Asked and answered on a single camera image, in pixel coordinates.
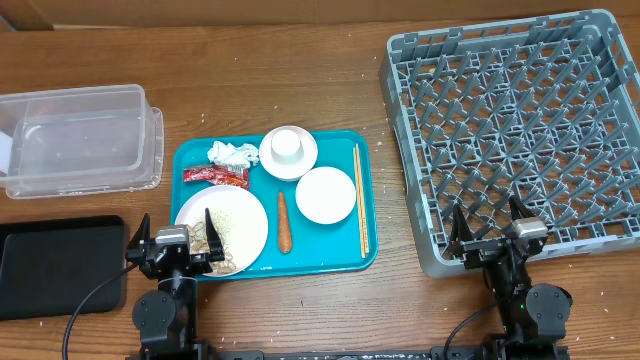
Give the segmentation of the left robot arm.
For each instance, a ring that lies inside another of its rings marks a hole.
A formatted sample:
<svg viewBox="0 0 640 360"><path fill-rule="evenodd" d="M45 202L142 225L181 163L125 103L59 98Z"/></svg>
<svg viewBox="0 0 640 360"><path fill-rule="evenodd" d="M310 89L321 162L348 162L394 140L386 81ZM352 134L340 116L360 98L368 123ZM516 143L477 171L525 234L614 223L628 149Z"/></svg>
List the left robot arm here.
<svg viewBox="0 0 640 360"><path fill-rule="evenodd" d="M211 264L225 259L224 249L208 210L204 211L207 248L190 251L184 225L150 233L150 217L131 238L125 258L158 287L135 303L132 320L140 333L141 359L217 359L216 350L198 338L197 277L212 271Z"/></svg>

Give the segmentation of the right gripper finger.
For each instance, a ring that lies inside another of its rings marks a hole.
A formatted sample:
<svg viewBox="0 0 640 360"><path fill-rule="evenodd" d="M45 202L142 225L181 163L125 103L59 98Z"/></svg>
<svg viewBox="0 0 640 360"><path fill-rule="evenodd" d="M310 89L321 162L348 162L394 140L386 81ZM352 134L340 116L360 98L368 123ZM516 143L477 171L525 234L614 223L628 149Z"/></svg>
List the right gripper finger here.
<svg viewBox="0 0 640 360"><path fill-rule="evenodd" d="M535 217L535 214L515 195L509 197L509 207L513 221Z"/></svg>
<svg viewBox="0 0 640 360"><path fill-rule="evenodd" d="M466 218L458 203L453 206L452 212L452 232L450 242L469 242L473 240L473 234L468 226Z"/></svg>

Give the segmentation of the orange carrot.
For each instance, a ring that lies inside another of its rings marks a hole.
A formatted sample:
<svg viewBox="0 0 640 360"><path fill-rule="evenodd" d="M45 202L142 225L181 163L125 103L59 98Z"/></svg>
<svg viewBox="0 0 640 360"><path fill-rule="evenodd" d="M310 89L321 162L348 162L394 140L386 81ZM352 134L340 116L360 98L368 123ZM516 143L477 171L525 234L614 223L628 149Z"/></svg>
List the orange carrot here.
<svg viewBox="0 0 640 360"><path fill-rule="evenodd" d="M278 246L283 254L290 253L293 247L287 204L282 191L278 193Z"/></svg>

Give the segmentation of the rice and food scraps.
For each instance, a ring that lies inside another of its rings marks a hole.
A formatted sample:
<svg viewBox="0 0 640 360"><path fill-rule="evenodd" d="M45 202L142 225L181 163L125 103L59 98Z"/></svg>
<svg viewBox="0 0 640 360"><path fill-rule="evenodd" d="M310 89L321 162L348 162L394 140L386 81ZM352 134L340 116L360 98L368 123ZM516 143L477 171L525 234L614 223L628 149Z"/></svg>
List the rice and food scraps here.
<svg viewBox="0 0 640 360"><path fill-rule="evenodd" d="M238 270L238 265L235 262L234 255L231 250L233 232L231 215L221 210L210 210L210 218L217 235L220 238L224 259L209 262L212 268L209 275L231 275L233 272ZM213 250L213 246L208 243L204 217L200 217L197 221L188 224L187 228L189 232L191 252L204 254Z"/></svg>

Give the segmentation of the white tissue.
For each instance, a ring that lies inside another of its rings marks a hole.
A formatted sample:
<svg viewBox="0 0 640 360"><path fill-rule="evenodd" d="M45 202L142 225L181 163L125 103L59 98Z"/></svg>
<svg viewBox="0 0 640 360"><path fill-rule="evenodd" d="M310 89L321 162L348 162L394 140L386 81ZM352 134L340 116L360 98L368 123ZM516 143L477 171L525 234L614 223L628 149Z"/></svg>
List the white tissue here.
<svg viewBox="0 0 640 360"><path fill-rule="evenodd" d="M215 141L207 151L210 163L219 166L236 166L248 169L259 162L259 150L252 144L243 144L235 147L231 143Z"/></svg>

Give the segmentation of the large pink plate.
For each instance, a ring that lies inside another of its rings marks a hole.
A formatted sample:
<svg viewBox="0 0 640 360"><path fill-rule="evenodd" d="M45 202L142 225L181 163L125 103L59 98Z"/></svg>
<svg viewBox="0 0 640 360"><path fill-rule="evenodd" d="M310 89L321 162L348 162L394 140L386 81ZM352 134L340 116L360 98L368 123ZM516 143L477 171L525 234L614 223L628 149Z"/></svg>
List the large pink plate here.
<svg viewBox="0 0 640 360"><path fill-rule="evenodd" d="M252 265L262 253L268 238L268 219L261 202L249 191L230 185L206 188L191 196L179 210L174 223L188 225L205 216L205 209L221 210L231 215L231 250L238 270L231 275L209 275L222 278L236 275Z"/></svg>

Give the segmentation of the white round bowl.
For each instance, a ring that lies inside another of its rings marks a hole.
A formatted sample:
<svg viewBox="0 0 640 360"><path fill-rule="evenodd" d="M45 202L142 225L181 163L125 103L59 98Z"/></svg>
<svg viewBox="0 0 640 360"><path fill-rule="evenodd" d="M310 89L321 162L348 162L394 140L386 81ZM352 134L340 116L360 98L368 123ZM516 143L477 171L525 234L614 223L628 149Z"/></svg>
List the white round bowl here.
<svg viewBox="0 0 640 360"><path fill-rule="evenodd" d="M346 219L356 204L354 182L342 170L317 167L298 181L296 205L310 221L331 225Z"/></svg>

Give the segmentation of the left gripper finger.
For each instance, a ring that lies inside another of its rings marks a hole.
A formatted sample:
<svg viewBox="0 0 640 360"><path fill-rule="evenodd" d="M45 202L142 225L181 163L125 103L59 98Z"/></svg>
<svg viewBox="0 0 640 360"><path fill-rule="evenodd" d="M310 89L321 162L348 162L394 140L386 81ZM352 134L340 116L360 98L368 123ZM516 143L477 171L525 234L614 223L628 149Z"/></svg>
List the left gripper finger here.
<svg viewBox="0 0 640 360"><path fill-rule="evenodd" d="M150 216L145 213L138 230L130 240L130 249L141 249L145 242L150 239Z"/></svg>
<svg viewBox="0 0 640 360"><path fill-rule="evenodd" d="M224 261L225 260L224 246L211 220L210 211L208 208L205 209L204 220L205 220L205 232L206 232L207 244L209 246L208 261L209 262Z"/></svg>

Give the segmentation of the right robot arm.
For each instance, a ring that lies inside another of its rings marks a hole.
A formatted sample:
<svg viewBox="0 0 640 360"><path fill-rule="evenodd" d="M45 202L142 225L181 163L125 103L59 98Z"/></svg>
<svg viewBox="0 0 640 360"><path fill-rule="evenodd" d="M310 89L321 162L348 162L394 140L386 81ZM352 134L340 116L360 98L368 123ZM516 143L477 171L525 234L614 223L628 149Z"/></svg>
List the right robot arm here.
<svg viewBox="0 0 640 360"><path fill-rule="evenodd" d="M480 269L494 296L494 303L472 314L450 333L444 346L431 350L439 359L567 359L566 347L557 342L566 336L573 299L565 289L534 285L526 261L541 252L549 237L545 223L517 197L509 198L511 223L501 238L474 236L459 205L453 206L451 252L467 270ZM467 324L497 309L503 332L487 335L477 347L456 346L452 341Z"/></svg>

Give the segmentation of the red snack wrapper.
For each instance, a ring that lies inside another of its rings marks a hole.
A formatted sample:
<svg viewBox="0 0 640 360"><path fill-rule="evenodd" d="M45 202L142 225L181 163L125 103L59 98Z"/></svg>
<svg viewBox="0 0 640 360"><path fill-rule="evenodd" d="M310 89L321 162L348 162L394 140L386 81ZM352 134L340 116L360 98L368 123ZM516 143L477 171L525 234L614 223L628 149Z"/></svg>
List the red snack wrapper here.
<svg viewBox="0 0 640 360"><path fill-rule="evenodd" d="M183 170L183 181L206 181L212 185L230 185L248 190L249 170L239 166L201 165Z"/></svg>

